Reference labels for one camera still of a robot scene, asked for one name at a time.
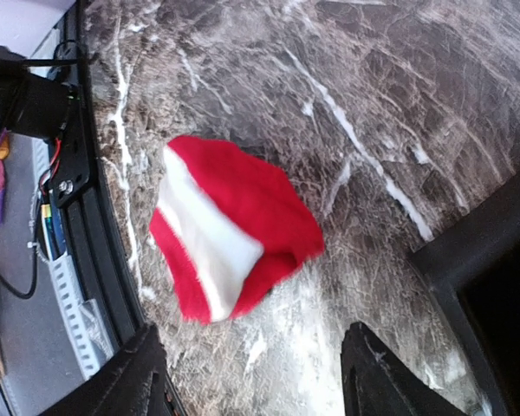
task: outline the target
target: screw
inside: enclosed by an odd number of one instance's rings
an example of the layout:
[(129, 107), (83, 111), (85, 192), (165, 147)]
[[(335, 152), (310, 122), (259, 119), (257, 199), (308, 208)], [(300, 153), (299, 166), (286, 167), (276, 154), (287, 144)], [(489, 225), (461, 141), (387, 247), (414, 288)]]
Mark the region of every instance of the screw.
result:
[(63, 180), (58, 185), (58, 191), (69, 195), (73, 191), (73, 182), (70, 180)]

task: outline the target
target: white stripe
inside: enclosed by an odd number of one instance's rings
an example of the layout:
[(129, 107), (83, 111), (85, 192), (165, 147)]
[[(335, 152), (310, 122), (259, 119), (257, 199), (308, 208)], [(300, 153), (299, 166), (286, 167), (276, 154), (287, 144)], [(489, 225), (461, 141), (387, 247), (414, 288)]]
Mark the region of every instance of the white stripe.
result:
[(159, 211), (197, 270), (211, 320), (221, 321), (235, 308), (263, 246), (216, 207), (169, 146), (164, 161), (167, 172), (159, 186)]

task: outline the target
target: red fabric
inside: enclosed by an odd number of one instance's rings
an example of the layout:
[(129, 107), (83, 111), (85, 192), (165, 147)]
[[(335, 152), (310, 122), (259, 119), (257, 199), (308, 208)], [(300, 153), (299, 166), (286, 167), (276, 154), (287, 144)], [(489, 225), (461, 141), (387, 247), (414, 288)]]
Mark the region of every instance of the red fabric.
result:
[[(218, 209), (264, 246), (263, 256), (244, 281), (231, 317), (250, 312), (275, 284), (297, 271), (309, 257), (323, 252), (322, 231), (283, 170), (242, 152), (228, 141), (179, 136), (168, 146), (185, 161), (198, 186)], [(185, 270), (181, 271), (182, 261), (176, 257), (185, 250), (167, 224), (159, 224), (158, 216), (161, 214), (155, 212), (151, 232), (166, 256), (174, 279), (179, 281), (175, 289), (183, 315), (190, 319), (205, 316), (205, 297), (196, 272), (186, 271), (188, 258)]]

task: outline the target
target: gray marble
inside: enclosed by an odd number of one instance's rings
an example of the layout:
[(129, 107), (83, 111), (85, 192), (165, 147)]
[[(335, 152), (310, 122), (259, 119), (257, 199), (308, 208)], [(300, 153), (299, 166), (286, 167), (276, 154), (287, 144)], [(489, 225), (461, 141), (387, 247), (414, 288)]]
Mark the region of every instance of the gray marble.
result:
[[(520, 169), (520, 0), (96, 0), (87, 33), (128, 262), (190, 414), (343, 414), (357, 320), (478, 407), (406, 253)], [(160, 150), (182, 133), (280, 166), (327, 245), (250, 315), (209, 327), (182, 321), (147, 230)]]

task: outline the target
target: marble tabletop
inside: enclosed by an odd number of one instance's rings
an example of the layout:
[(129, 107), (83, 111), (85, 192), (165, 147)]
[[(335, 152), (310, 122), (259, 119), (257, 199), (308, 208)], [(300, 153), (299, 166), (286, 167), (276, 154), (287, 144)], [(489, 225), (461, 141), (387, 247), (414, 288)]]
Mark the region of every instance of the marble tabletop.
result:
[[(341, 339), (359, 320), (478, 408), (406, 254), (520, 169), (520, 0), (95, 0), (87, 36), (127, 259), (189, 414), (343, 414)], [(148, 233), (161, 149), (189, 133), (280, 166), (327, 246), (208, 327), (182, 321)]]

